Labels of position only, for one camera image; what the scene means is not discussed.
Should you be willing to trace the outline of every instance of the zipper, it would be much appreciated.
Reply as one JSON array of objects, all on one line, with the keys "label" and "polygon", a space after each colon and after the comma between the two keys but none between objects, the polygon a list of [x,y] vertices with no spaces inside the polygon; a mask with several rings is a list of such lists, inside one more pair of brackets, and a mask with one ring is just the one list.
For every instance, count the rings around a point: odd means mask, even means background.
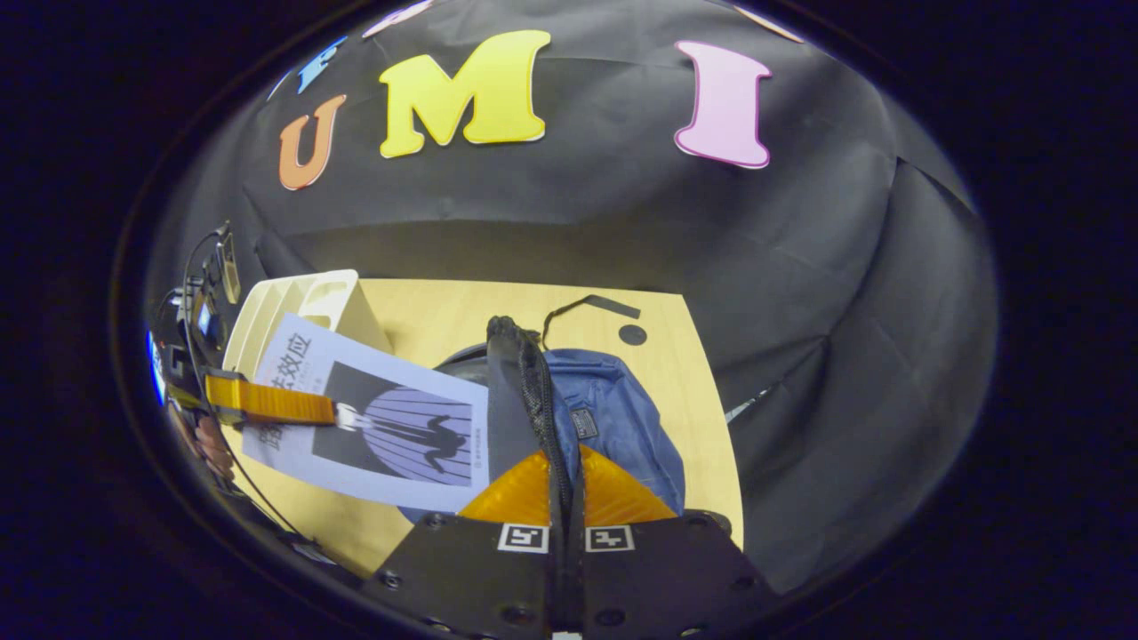
[{"label": "zipper", "polygon": [[506,317],[490,320],[489,333],[509,337],[518,345],[518,369],[521,374],[521,397],[526,403],[526,413],[537,442],[550,461],[550,474],[553,476],[561,500],[561,520],[569,515],[572,503],[572,485],[561,444],[558,441],[556,421],[553,417],[553,378],[536,340],[527,331],[514,325]]}]

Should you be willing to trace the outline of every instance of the backpack label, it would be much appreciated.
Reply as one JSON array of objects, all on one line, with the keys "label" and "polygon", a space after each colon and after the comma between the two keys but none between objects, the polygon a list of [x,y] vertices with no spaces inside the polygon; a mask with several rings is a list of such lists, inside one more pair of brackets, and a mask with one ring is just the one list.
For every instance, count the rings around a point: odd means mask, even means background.
[{"label": "backpack label", "polygon": [[569,412],[569,417],[572,418],[572,426],[577,429],[577,440],[600,435],[600,432],[596,430],[596,421],[593,420],[593,413],[588,409],[575,409]]}]

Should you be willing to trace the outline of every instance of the black strap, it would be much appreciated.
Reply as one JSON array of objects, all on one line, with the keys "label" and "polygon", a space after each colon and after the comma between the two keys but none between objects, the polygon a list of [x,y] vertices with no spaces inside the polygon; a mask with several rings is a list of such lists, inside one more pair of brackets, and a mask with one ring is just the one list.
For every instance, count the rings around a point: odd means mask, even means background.
[{"label": "black strap", "polygon": [[580,306],[583,304],[589,304],[589,305],[593,305],[593,306],[595,306],[597,309],[603,309],[605,311],[611,311],[613,313],[619,313],[621,315],[627,315],[628,318],[632,318],[633,320],[638,320],[640,319],[640,310],[636,309],[635,306],[628,306],[627,304],[621,304],[621,303],[619,303],[619,302],[617,302],[615,300],[607,298],[604,296],[599,296],[599,295],[595,295],[595,294],[589,294],[589,295],[587,295],[587,296],[585,296],[585,297],[583,297],[580,300],[578,300],[577,302],[571,302],[571,303],[562,306],[561,309],[551,311],[549,313],[549,315],[545,317],[545,325],[542,327],[542,348],[543,350],[545,350],[545,351],[550,350],[550,347],[545,346],[545,337],[550,335],[550,322],[554,318],[556,318],[558,315],[561,315],[562,313],[564,313],[567,311],[571,311],[572,309],[575,309],[577,306]]},{"label": "black strap", "polygon": [[[564,459],[561,444],[558,440],[556,420],[553,417],[553,380],[550,377],[550,368],[545,362],[542,350],[537,346],[537,336],[533,331],[527,331],[514,325],[509,317],[497,317],[490,319],[486,328],[487,353],[492,355],[495,340],[503,340],[503,351],[513,351],[517,371],[519,374],[517,392],[520,392],[520,402],[526,412],[526,418],[533,429],[534,436],[541,445],[542,451],[550,461],[550,504],[558,504],[553,524],[562,526],[568,520],[570,501],[572,500],[572,485],[569,481],[569,461]],[[501,395],[506,395],[511,391],[503,391]],[[497,397],[492,393],[490,404],[495,404]],[[579,468],[580,463],[575,456],[572,463]]]}]

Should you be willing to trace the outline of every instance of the pink letter i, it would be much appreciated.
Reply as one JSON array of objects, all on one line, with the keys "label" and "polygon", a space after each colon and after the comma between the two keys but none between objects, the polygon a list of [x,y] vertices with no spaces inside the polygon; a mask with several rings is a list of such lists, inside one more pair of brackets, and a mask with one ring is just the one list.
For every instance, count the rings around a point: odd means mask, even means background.
[{"label": "pink letter i", "polygon": [[770,151],[759,142],[759,80],[770,69],[734,51],[681,40],[676,49],[695,63],[695,113],[676,132],[676,146],[693,156],[762,169]]}]

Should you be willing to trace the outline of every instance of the screw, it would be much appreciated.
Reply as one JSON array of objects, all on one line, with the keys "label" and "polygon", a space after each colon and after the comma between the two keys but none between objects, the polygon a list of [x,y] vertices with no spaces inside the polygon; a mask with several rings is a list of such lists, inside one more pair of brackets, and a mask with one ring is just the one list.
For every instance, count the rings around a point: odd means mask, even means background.
[{"label": "screw", "polygon": [[390,589],[391,591],[395,591],[396,589],[399,588],[401,584],[403,584],[403,579],[399,577],[395,572],[390,571],[384,572],[384,577],[381,580],[384,582],[384,586]]}]

